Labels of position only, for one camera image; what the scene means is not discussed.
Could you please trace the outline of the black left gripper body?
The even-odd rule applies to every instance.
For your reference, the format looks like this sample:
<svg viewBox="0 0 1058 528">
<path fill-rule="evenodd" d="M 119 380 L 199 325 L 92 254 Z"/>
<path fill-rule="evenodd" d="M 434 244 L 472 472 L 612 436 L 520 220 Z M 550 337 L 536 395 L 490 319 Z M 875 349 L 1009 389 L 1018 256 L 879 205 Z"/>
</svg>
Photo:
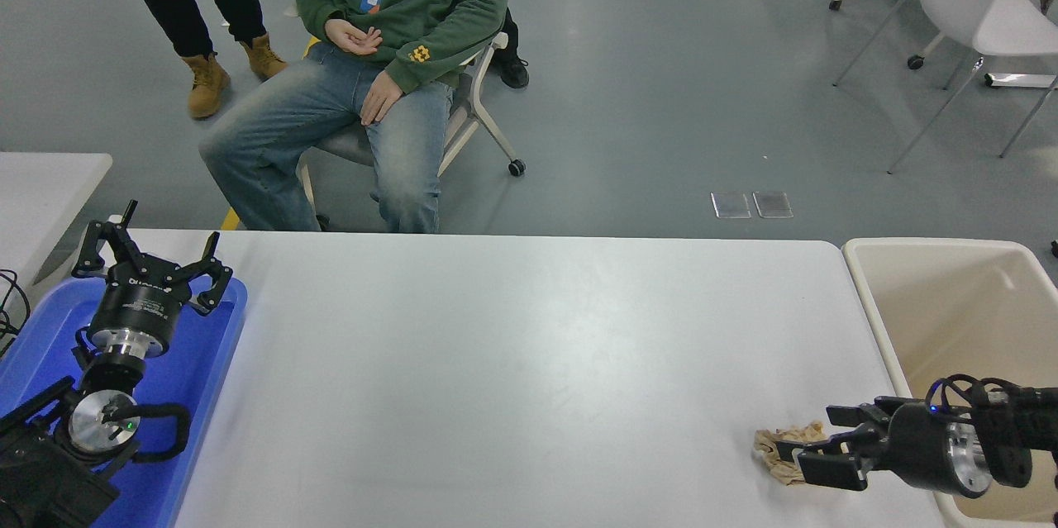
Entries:
<svg viewBox="0 0 1058 528">
<path fill-rule="evenodd" d="M 98 349 L 121 342 L 140 349 L 168 349 L 182 306 L 190 298 L 187 279 L 174 271 L 140 279 L 129 267 L 106 272 L 106 290 L 89 325 L 89 340 Z"/>
</svg>

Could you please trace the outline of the person's right hand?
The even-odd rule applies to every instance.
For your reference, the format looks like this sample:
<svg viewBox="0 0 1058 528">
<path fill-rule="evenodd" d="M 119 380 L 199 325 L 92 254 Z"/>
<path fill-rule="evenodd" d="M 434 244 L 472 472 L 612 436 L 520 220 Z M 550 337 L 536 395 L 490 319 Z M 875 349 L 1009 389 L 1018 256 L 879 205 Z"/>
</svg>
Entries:
<svg viewBox="0 0 1058 528">
<path fill-rule="evenodd" d="M 381 30 L 372 26 L 363 31 L 340 17 L 328 19 L 324 31 L 333 45 L 355 56 L 373 55 L 383 42 Z"/>
</svg>

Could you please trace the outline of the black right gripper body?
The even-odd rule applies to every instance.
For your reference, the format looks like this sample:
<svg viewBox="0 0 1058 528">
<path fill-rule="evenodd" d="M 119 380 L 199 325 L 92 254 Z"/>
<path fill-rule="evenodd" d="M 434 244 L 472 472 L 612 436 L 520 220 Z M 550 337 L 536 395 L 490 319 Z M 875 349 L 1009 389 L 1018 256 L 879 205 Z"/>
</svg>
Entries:
<svg viewBox="0 0 1058 528">
<path fill-rule="evenodd" d="M 922 402 L 902 404 L 892 415 L 884 465 L 914 488 L 953 497 L 982 497 L 990 488 L 975 427 L 942 420 Z"/>
</svg>

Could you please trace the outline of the person's left hand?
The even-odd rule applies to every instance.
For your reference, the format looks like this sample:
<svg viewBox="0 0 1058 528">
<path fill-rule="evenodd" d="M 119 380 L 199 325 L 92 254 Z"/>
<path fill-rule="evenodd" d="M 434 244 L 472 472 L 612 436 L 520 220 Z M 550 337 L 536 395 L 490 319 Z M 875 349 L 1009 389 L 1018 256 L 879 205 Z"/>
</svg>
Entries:
<svg viewBox="0 0 1058 528">
<path fill-rule="evenodd" d="M 386 71 L 381 71 L 375 76 L 360 108 L 360 124 L 362 126 L 378 124 L 403 96 L 404 91 L 393 80 L 393 76 Z"/>
</svg>

